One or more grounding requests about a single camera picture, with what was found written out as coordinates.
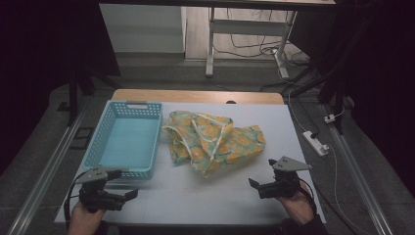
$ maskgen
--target person's hand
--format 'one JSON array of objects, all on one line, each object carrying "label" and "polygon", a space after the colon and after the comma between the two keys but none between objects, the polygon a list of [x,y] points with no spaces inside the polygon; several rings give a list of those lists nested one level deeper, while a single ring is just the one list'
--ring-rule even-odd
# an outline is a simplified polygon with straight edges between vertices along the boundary
[{"label": "person's hand", "polygon": [[105,212],[105,210],[97,210],[91,213],[81,202],[77,202],[72,209],[68,234],[93,235],[100,226]]},{"label": "person's hand", "polygon": [[[308,192],[307,186],[304,182],[300,181],[301,188]],[[308,199],[303,193],[298,191],[291,198],[277,198],[281,202],[287,214],[298,225],[304,225],[314,218],[314,214]]]}]

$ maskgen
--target basket handle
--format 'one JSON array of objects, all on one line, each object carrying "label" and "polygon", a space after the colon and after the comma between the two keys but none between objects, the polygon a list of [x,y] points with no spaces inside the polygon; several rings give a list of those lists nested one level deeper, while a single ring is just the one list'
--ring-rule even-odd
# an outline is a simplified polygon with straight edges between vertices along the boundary
[{"label": "basket handle", "polygon": [[148,103],[147,101],[127,101],[125,102],[126,106],[129,109],[135,109],[135,110],[147,110],[148,109]]}]

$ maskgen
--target crumpled fabric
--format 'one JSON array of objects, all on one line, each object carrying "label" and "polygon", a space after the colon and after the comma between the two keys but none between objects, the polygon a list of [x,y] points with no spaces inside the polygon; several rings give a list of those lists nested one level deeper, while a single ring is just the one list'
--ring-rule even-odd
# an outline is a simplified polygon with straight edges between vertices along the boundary
[{"label": "crumpled fabric", "polygon": [[172,141],[168,148],[173,161],[191,160],[204,177],[222,166],[257,157],[266,144],[258,125],[233,127],[230,117],[175,111],[162,129]]}]

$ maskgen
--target table surface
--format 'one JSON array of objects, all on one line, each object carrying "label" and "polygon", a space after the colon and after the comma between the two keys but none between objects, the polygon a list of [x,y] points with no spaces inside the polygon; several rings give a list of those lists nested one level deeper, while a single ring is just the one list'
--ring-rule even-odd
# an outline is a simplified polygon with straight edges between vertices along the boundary
[{"label": "table surface", "polygon": [[234,101],[237,104],[284,105],[278,93],[226,91],[118,89],[113,100],[218,104]]},{"label": "table surface", "polygon": [[[237,105],[224,104],[229,99]],[[274,199],[261,200],[248,181],[273,181],[268,159],[288,156],[305,163],[290,112],[279,94],[122,89],[115,92],[113,100],[161,101],[163,123],[170,112],[188,110],[231,117],[236,127],[258,124],[267,145],[255,160],[227,165],[203,178],[190,164],[172,162],[167,147],[170,139],[162,132],[151,180],[107,183],[106,190],[119,195],[135,187],[140,190],[122,211],[108,211],[105,221],[118,225],[274,225],[287,217],[281,204]],[[85,169],[80,167],[77,174],[82,171]],[[308,171],[299,171],[299,177],[314,190]],[[318,199],[316,204],[323,214]],[[62,208],[55,221],[65,221]]]}]

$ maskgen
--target blue plastic basket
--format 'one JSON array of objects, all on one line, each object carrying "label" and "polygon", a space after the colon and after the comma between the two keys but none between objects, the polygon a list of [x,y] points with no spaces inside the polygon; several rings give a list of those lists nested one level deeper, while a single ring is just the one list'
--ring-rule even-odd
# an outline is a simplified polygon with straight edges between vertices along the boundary
[{"label": "blue plastic basket", "polygon": [[123,179],[153,176],[162,103],[108,101],[82,166],[122,169]]}]

